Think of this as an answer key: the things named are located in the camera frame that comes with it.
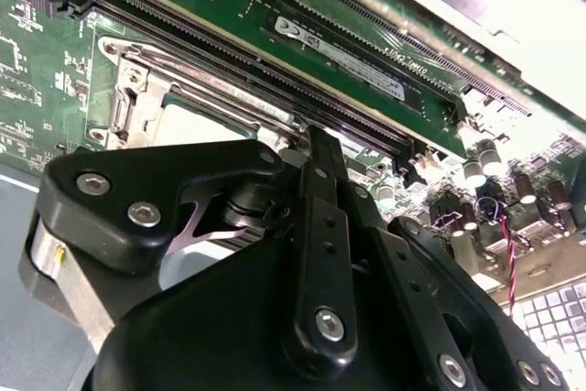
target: white label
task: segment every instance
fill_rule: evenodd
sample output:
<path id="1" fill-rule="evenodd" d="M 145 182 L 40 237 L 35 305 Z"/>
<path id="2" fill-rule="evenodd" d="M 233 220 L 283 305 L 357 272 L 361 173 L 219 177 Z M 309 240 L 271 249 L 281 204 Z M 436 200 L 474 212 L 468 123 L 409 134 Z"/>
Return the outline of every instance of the white label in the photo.
<path id="1" fill-rule="evenodd" d="M 317 50 L 320 54 L 325 55 L 330 60 L 335 61 L 361 80 L 372 84 L 375 88 L 380 89 L 399 101 L 405 101 L 405 90 L 401 83 L 371 68 L 366 63 L 348 55 L 330 43 L 326 43 L 321 38 L 315 37 L 290 20 L 280 16 L 275 23 L 275 31 L 299 40 L 310 48 Z"/>

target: motherboard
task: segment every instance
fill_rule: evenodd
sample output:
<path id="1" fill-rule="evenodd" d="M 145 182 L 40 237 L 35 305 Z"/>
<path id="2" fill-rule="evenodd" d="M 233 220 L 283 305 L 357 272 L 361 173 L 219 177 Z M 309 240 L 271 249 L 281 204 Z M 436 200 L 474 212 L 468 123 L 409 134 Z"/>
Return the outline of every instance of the motherboard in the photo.
<path id="1" fill-rule="evenodd" d="M 337 136 L 385 220 L 506 247 L 572 234 L 586 124 L 410 0 L 0 0 L 0 161 Z"/>

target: screw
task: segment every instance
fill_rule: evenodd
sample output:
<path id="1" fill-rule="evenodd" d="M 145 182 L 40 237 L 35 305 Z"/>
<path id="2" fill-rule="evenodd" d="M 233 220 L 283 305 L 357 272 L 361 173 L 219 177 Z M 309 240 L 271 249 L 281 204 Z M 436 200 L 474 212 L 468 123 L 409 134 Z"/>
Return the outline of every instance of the screw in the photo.
<path id="1" fill-rule="evenodd" d="M 368 197 L 368 191 L 366 191 L 363 187 L 354 187 L 354 191 L 356 191 L 356 194 L 358 194 L 363 199 Z"/>
<path id="2" fill-rule="evenodd" d="M 535 370 L 531 368 L 531 365 L 529 365 L 525 361 L 519 361 L 516 364 L 519 367 L 519 371 L 521 372 L 525 380 L 527 380 L 527 382 L 529 382 L 531 385 L 539 385 L 539 377 L 537 376 Z"/>
<path id="3" fill-rule="evenodd" d="M 331 310 L 321 309 L 315 315 L 321 336 L 328 341 L 338 342 L 344 337 L 344 324 L 338 315 Z"/>
<path id="4" fill-rule="evenodd" d="M 266 151 L 263 151 L 260 154 L 260 158 L 263 159 L 265 162 L 268 162 L 269 164 L 275 163 L 275 158 L 273 157 L 273 155 L 271 155 L 270 153 L 267 153 Z"/>
<path id="5" fill-rule="evenodd" d="M 413 222 L 411 219 L 407 219 L 404 222 L 405 228 L 413 235 L 419 235 L 419 225 Z"/>
<path id="6" fill-rule="evenodd" d="M 551 382 L 555 386 L 561 386 L 561 378 L 553 368 L 551 368 L 548 364 L 541 364 L 541 368 L 543 369 L 543 372 L 546 374 L 546 377 L 548 378 L 549 382 Z"/>
<path id="7" fill-rule="evenodd" d="M 464 388 L 466 386 L 466 374 L 464 370 L 449 354 L 442 354 L 439 357 L 439 367 L 441 368 L 441 372 L 450 379 L 450 382 L 458 388 Z"/>
<path id="8" fill-rule="evenodd" d="M 328 173 L 326 173 L 323 169 L 321 168 L 315 168 L 315 172 L 318 176 L 320 176 L 321 178 L 326 179 L 328 177 Z"/>
<path id="9" fill-rule="evenodd" d="M 138 201 L 128 208 L 128 218 L 138 226 L 152 228 L 161 221 L 161 212 L 152 203 Z"/>
<path id="10" fill-rule="evenodd" d="M 77 188 L 90 196 L 102 196 L 110 190 L 110 182 L 96 173 L 84 173 L 75 181 Z"/>
<path id="11" fill-rule="evenodd" d="M 144 82 L 143 74 L 137 69 L 127 69 L 124 72 L 125 81 L 129 84 L 129 86 L 138 87 L 141 86 Z"/>

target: electrolytic capacitor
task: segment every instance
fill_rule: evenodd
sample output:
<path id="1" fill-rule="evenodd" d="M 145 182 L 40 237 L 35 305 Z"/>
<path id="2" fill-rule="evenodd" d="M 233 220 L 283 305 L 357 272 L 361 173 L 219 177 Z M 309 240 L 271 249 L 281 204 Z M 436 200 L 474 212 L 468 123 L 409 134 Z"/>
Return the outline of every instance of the electrolytic capacitor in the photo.
<path id="1" fill-rule="evenodd" d="M 477 159 L 468 159 L 464 165 L 464 178 L 466 183 L 473 188 L 480 188 L 486 183 L 483 168 Z"/>
<path id="2" fill-rule="evenodd" d="M 506 164 L 495 147 L 488 147 L 478 155 L 486 176 L 502 176 L 506 173 Z"/>
<path id="3" fill-rule="evenodd" d="M 461 223 L 466 231 L 474 231 L 478 228 L 476 213 L 471 203 L 463 203 L 460 207 Z"/>
<path id="4" fill-rule="evenodd" d="M 531 204 L 537 200 L 531 179 L 527 174 L 519 174 L 515 177 L 515 188 L 519 201 L 524 205 Z"/>
<path id="5" fill-rule="evenodd" d="M 380 187 L 376 191 L 376 198 L 378 205 L 384 212 L 392 210 L 396 206 L 395 190 L 392 187 Z"/>
<path id="6" fill-rule="evenodd" d="M 551 204 L 558 211 L 569 210 L 571 208 L 570 197 L 566 191 L 563 182 L 555 180 L 548 185 L 549 198 Z"/>
<path id="7" fill-rule="evenodd" d="M 462 237 L 465 234 L 461 219 L 456 219 L 450 223 L 450 231 L 452 237 Z"/>

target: wire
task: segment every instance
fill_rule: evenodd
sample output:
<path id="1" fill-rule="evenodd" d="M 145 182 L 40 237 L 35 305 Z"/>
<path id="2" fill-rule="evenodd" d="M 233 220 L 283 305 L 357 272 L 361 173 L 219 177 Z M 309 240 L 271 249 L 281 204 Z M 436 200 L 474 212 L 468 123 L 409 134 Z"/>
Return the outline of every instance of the wire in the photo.
<path id="1" fill-rule="evenodd" d="M 494 214 L 492 219 L 489 218 L 490 216 L 486 215 L 486 212 L 481 211 L 480 204 L 482 201 L 491 201 L 494 203 Z M 492 197 L 481 197 L 478 199 L 476 203 L 474 203 L 474 210 L 490 223 L 496 223 L 501 218 L 501 204 L 497 199 L 493 199 Z"/>
<path id="2" fill-rule="evenodd" d="M 506 238 L 506 246 L 508 250 L 509 263 L 509 316 L 513 316 L 513 307 L 515 306 L 515 290 L 516 290 L 516 243 L 511 237 L 511 231 L 508 228 L 506 217 L 501 219 L 501 231 Z"/>

